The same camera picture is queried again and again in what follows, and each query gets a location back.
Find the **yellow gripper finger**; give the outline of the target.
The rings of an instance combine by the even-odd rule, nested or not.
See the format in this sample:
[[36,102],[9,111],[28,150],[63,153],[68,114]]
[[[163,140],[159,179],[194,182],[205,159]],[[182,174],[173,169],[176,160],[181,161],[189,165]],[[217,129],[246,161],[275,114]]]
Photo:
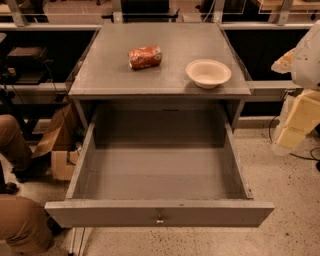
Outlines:
[[286,52],[272,64],[271,70],[280,74],[289,73],[292,70],[294,53],[295,49],[291,49],[288,52]]
[[298,147],[304,139],[305,134],[301,131],[283,128],[277,139],[277,144],[286,149],[294,149]]

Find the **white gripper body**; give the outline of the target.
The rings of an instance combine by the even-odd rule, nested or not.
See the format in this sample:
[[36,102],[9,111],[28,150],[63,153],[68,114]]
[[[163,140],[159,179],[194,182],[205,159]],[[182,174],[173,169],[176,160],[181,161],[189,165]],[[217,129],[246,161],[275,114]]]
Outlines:
[[320,124],[320,92],[306,90],[294,99],[286,126],[304,134]]

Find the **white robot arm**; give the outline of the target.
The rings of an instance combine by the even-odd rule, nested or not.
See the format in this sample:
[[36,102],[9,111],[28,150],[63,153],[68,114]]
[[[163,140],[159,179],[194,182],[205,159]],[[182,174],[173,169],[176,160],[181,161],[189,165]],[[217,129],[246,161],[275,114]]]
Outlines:
[[295,48],[276,60],[271,70],[290,73],[292,82],[303,88],[300,95],[286,98],[275,129],[273,150],[285,155],[294,151],[320,124],[320,21]]

